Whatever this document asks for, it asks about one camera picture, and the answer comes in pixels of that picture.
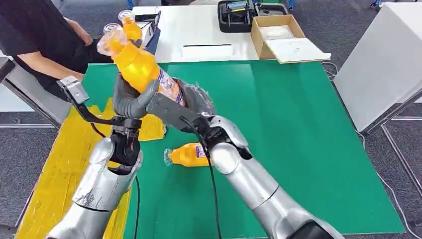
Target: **green mat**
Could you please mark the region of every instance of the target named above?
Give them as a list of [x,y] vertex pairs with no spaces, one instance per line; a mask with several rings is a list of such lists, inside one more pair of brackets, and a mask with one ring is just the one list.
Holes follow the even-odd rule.
[[[343,234],[401,233],[403,225],[320,63],[231,61],[161,64],[172,76],[209,91],[218,114],[231,119],[253,155],[314,215]],[[114,65],[91,65],[83,85],[90,103],[104,108]],[[195,142],[169,129],[164,140],[143,142],[138,238],[215,238],[208,168],[166,167],[165,148]],[[215,176],[224,238],[264,237],[229,183]],[[136,189],[124,238],[136,219]]]

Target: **bottle label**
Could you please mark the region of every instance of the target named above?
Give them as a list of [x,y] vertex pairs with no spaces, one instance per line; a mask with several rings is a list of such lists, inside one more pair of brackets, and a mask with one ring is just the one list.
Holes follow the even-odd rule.
[[160,93],[176,101],[178,104],[185,106],[182,91],[176,81],[163,71],[163,69],[160,69],[158,79],[160,81]]
[[197,150],[197,158],[205,158],[205,157],[207,157],[207,156],[205,155],[204,149],[202,148],[202,146],[201,146],[201,145],[196,146],[195,148],[196,148],[196,150]]

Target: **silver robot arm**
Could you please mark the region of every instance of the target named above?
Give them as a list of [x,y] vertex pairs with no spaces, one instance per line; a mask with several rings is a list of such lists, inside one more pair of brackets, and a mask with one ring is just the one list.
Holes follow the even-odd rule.
[[212,118],[211,129],[224,131],[209,148],[211,161],[223,174],[271,239],[342,239],[330,224],[296,203],[251,155],[238,128],[228,119]]
[[107,137],[96,144],[88,167],[72,197],[72,205],[63,219],[47,235],[49,239],[102,238],[111,213],[129,190],[142,165],[139,151],[135,165],[108,168],[115,144]]
[[[113,210],[131,187],[142,165],[143,154],[138,141],[141,121],[121,116],[99,119],[84,105],[89,97],[76,78],[67,77],[59,84],[85,121],[113,125],[113,128],[110,137],[105,137],[91,124],[104,138],[91,152],[85,173],[73,194],[72,205],[46,237],[102,238]],[[109,161],[119,166],[108,167]]]

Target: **black cable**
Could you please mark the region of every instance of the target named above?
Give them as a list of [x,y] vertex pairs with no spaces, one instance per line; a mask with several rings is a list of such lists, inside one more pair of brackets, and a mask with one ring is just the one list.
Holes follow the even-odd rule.
[[154,20],[149,21],[147,24],[143,25],[143,26],[141,27],[141,29],[144,29],[144,27],[146,27],[146,26],[150,25],[153,21],[154,21]]
[[[97,133],[97,134],[99,134],[101,137],[103,137],[103,138],[105,138],[106,136],[103,134],[103,133],[101,133],[98,129],[97,129],[97,127],[95,126],[95,124],[94,123],[90,123],[91,124],[91,127],[93,128],[93,130]],[[139,201],[140,201],[140,193],[139,193],[139,181],[138,181],[138,176],[136,176],[135,177],[135,181],[136,181],[136,187],[137,187],[137,189],[138,189],[138,192],[137,192],[137,194],[138,194],[138,208],[136,209],[136,224],[135,224],[135,239],[138,237],[138,223],[139,223],[139,210],[140,210],[140,208],[139,208]]]
[[207,157],[208,161],[208,167],[210,168],[210,175],[211,175],[211,182],[212,182],[212,190],[214,191],[214,205],[215,205],[215,225],[217,227],[217,233],[218,233],[218,239],[221,239],[221,231],[220,231],[220,222],[218,218],[218,200],[217,200],[217,188],[215,187],[215,180],[214,180],[214,171],[211,166],[211,157],[210,153],[208,152],[207,144],[205,143],[204,138],[199,134],[197,129],[187,120],[185,117],[180,117],[180,119],[185,122],[195,133],[195,135],[198,137],[199,142],[204,149],[205,156]]
[[103,137],[103,138],[105,138],[106,136],[103,134],[103,133],[101,133],[98,129],[97,129],[97,127],[95,127],[95,124],[94,123],[90,123],[91,124],[91,127],[93,128],[93,130],[97,133],[97,134],[99,134],[101,137]]
[[136,223],[135,223],[135,239],[138,237],[138,223],[139,223],[139,203],[140,203],[140,193],[139,193],[139,181],[138,176],[135,177],[136,187],[138,189],[138,208],[136,209]]

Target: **plastic bottle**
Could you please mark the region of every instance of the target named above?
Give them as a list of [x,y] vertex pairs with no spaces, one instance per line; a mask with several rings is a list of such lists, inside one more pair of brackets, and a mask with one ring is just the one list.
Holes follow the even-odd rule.
[[124,10],[118,14],[118,18],[123,24],[123,31],[127,38],[134,42],[142,40],[142,29],[135,22],[135,14],[131,10]]
[[208,166],[208,160],[200,143],[187,143],[178,149],[164,150],[164,162],[167,166],[181,164],[185,167]]
[[154,55],[128,41],[123,30],[115,27],[106,33],[98,42],[97,51],[111,56],[123,78],[138,92],[144,92],[151,81],[158,79],[159,92],[185,105],[179,85],[158,66]]

